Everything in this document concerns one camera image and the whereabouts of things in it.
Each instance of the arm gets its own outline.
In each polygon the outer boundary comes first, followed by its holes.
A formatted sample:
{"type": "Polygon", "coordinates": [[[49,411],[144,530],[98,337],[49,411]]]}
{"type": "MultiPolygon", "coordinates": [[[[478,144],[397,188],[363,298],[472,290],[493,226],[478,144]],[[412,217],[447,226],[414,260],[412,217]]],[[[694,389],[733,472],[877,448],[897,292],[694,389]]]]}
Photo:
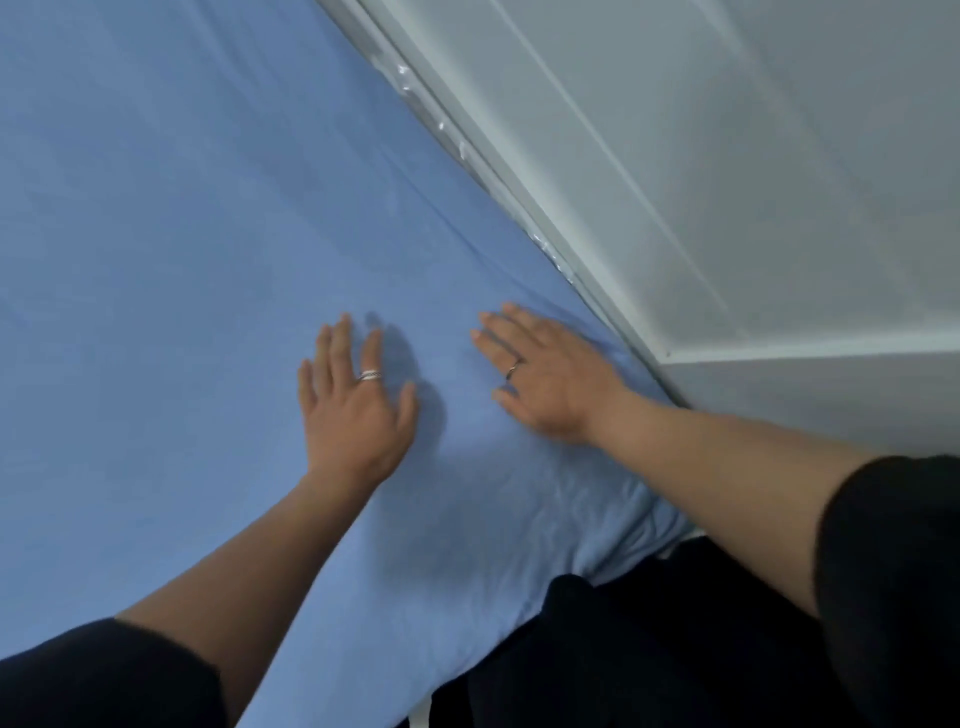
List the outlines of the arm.
{"type": "Polygon", "coordinates": [[[629,391],[593,347],[557,322],[506,304],[481,314],[474,343],[516,394],[494,398],[522,423],[594,445],[685,511],[733,557],[810,614],[817,529],[869,452],[735,417],[666,407],[629,391]]]}
{"type": "MultiPolygon", "coordinates": [[[[379,331],[362,368],[380,368],[379,331]]],[[[411,384],[394,410],[379,381],[358,383],[350,321],[324,326],[300,366],[309,472],[265,516],[117,618],[153,630],[215,666],[230,723],[253,697],[327,556],[413,442],[411,384]]]]}

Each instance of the person's left hand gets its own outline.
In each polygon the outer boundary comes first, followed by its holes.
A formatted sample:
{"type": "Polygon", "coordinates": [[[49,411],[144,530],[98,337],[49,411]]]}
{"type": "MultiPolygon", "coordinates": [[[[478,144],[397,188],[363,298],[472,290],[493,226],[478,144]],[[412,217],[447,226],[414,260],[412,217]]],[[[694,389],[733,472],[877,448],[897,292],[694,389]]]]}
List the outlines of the person's left hand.
{"type": "MultiPolygon", "coordinates": [[[[381,371],[382,340],[378,329],[367,337],[361,370],[381,371]]],[[[316,358],[312,364],[304,359],[298,380],[310,471],[345,478],[372,493],[396,470],[414,441],[418,405],[413,382],[403,386],[394,408],[381,380],[357,381],[347,314],[335,327],[321,329],[316,358]]]]}

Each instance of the ring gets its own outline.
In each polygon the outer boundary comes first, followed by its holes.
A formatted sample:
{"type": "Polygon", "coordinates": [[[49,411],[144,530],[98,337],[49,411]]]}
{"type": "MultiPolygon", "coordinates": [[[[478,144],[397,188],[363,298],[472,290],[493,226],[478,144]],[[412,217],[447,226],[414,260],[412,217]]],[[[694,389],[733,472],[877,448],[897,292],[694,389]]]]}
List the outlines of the ring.
{"type": "Polygon", "coordinates": [[[512,367],[510,368],[510,371],[507,372],[507,374],[505,375],[505,377],[507,378],[507,381],[510,381],[510,377],[514,375],[514,372],[516,371],[516,368],[517,368],[518,366],[520,366],[520,364],[526,364],[526,363],[527,363],[527,360],[526,360],[526,359],[524,359],[523,357],[519,358],[519,359],[516,361],[516,364],[514,364],[514,366],[512,366],[512,367]]]}

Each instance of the forearm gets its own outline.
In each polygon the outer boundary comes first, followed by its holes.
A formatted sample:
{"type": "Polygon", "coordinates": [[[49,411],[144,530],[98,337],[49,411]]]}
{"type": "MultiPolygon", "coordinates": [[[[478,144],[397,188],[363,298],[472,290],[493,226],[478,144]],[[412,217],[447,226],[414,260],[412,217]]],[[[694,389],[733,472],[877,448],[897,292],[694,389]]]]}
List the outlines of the forearm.
{"type": "Polygon", "coordinates": [[[874,456],[825,438],[623,394],[594,442],[685,511],[730,555],[810,614],[817,528],[874,456]]]}
{"type": "Polygon", "coordinates": [[[318,571],[369,497],[371,489],[342,479],[309,473],[263,517],[117,615],[218,668],[231,723],[250,702],[318,571]]]}

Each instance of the blue fabric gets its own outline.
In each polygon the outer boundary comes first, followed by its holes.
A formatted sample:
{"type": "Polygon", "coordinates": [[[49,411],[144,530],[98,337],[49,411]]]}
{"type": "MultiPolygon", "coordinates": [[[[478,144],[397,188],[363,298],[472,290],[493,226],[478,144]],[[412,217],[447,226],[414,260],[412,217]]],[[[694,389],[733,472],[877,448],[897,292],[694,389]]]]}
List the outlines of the blue fabric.
{"type": "Polygon", "coordinates": [[[684,527],[491,401],[468,330],[505,300],[662,394],[312,0],[5,3],[0,88],[0,654],[127,606],[296,483],[296,368],[342,310],[387,327],[418,438],[246,725],[392,725],[552,576],[613,578],[684,527]]]}

